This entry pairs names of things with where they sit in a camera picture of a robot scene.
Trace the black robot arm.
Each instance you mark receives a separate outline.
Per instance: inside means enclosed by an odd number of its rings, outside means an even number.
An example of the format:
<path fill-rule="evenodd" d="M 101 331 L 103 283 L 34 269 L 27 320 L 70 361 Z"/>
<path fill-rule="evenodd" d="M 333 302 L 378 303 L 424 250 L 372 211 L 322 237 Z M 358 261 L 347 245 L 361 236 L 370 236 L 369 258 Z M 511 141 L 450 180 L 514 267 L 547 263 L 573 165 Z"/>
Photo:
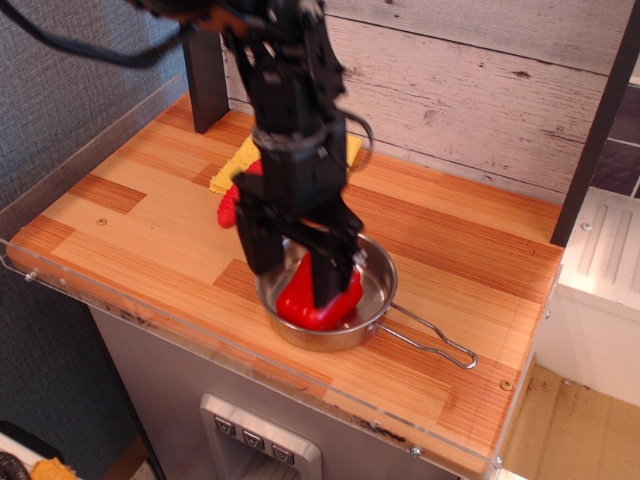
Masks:
<path fill-rule="evenodd" d="M 252 271 L 283 261 L 283 238 L 312 256 L 314 304 L 348 287 L 363 224 L 346 206 L 345 91 L 321 1 L 136 1 L 134 7 L 219 33 L 254 109 L 263 172 L 233 178 L 237 228 Z"/>

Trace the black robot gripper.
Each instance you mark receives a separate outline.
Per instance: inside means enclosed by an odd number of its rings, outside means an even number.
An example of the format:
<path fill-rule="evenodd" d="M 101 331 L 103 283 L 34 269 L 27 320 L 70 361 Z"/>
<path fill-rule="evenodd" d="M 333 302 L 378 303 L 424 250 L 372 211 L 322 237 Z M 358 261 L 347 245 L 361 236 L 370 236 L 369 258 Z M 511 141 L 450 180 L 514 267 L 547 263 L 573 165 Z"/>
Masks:
<path fill-rule="evenodd" d="M 325 307 L 346 291 L 353 272 L 349 257 L 362 221 L 342 199 L 347 183 L 345 131 L 320 130 L 308 137 L 252 132 L 263 174 L 236 174 L 239 238 L 249 268 L 263 275 L 284 260 L 282 237 L 311 252 L 314 306 Z"/>

